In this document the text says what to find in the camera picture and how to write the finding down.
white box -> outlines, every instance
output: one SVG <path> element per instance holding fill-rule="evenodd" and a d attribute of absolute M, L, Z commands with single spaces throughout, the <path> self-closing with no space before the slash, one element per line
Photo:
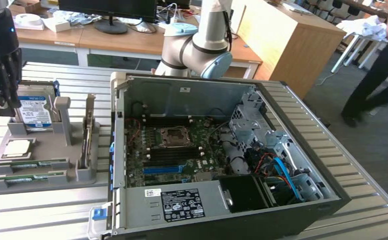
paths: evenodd
<path fill-rule="evenodd" d="M 61 18 L 43 18 L 43 22 L 47 28 L 51 29 L 55 33 L 69 30 L 72 28 L 69 22 Z"/>

black trousers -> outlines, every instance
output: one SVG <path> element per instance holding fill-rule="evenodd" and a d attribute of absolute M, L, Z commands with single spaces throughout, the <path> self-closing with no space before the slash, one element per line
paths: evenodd
<path fill-rule="evenodd" d="M 342 114 L 347 117 L 355 117 L 363 111 L 370 111 L 374 108 L 388 104 L 388 87 L 378 94 L 371 96 L 371 93 L 386 81 L 388 77 L 388 45 L 382 51 L 370 71 L 367 72 L 359 86 L 355 88 Z"/>

gray floor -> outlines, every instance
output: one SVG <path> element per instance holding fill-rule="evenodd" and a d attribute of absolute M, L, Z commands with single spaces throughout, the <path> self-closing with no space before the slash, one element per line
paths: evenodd
<path fill-rule="evenodd" d="M 31 62 L 77 65 L 75 53 L 24 49 L 23 56 L 24 60 Z M 339 54 L 332 56 L 318 82 L 330 75 L 339 57 Z M 123 60 L 121 57 L 96 55 L 91 62 L 96 67 L 135 69 L 139 60 L 136 58 Z M 155 60 L 143 59 L 137 69 L 151 70 L 156 67 L 157 62 Z M 366 124 L 358 128 L 346 126 L 339 115 L 348 96 L 364 74 L 366 72 L 355 66 L 342 68 L 324 85 L 314 86 L 306 96 L 306 101 L 331 123 L 331 132 L 388 193 L 388 106 L 374 117 L 366 116 Z"/>

hard drive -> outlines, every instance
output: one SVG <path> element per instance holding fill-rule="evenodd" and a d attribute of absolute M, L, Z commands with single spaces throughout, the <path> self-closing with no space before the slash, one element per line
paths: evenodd
<path fill-rule="evenodd" d="M 57 81 L 21 81 L 17 95 L 21 107 L 16 109 L 15 121 L 25 124 L 29 132 L 52 131 L 52 123 L 61 121 L 55 108 L 55 98 L 60 95 Z"/>

motherboard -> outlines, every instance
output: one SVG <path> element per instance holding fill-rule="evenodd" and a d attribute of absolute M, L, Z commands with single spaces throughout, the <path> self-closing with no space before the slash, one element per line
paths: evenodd
<path fill-rule="evenodd" d="M 212 117 L 128 118 L 128 187 L 211 181 L 231 171 Z"/>

